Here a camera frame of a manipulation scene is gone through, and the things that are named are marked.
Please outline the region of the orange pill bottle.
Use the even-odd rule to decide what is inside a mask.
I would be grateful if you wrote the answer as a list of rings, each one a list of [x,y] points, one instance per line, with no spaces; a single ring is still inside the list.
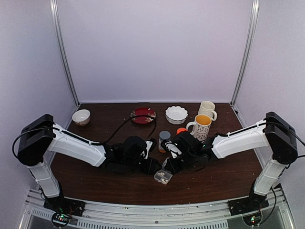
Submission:
[[[177,129],[176,134],[178,135],[179,133],[184,132],[184,131],[188,131],[188,130],[184,127],[180,127]]]

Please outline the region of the grey lid vitamin bottle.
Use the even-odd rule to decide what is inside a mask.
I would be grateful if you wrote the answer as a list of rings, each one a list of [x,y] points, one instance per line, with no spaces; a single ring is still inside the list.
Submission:
[[[158,150],[160,153],[165,153],[165,149],[162,147],[163,142],[170,141],[171,134],[168,131],[161,131],[159,133]]]

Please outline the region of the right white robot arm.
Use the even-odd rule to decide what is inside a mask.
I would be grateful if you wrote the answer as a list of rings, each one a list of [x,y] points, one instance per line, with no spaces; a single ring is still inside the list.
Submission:
[[[161,145],[172,154],[165,165],[165,169],[172,174],[179,173],[192,163],[202,162],[206,165],[246,150],[270,147],[271,157],[254,181],[251,195],[244,200],[244,206],[251,211],[262,204],[263,197],[284,168],[298,157],[295,129],[275,112],[268,112],[265,119],[231,133],[215,134],[200,141],[188,131],[182,131]]]

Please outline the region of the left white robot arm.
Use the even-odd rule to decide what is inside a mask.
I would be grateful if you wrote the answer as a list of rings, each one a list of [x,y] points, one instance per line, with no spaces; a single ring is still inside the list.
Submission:
[[[62,128],[50,114],[24,127],[12,145],[16,144],[19,146],[12,149],[13,155],[29,169],[45,198],[50,198],[50,204],[58,212],[64,212],[69,204],[62,196],[59,181],[44,160],[47,151],[78,159],[93,167],[112,169],[116,173],[126,168],[153,175],[161,168],[158,160],[149,156],[157,144],[153,138],[144,140],[130,136],[123,143],[113,145],[108,141],[95,142]]]

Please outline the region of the clear plastic pill organizer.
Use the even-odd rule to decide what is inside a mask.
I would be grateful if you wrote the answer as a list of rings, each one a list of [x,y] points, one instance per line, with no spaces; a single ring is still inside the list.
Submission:
[[[172,174],[163,169],[157,171],[154,175],[154,180],[164,185],[168,184],[172,178]]]

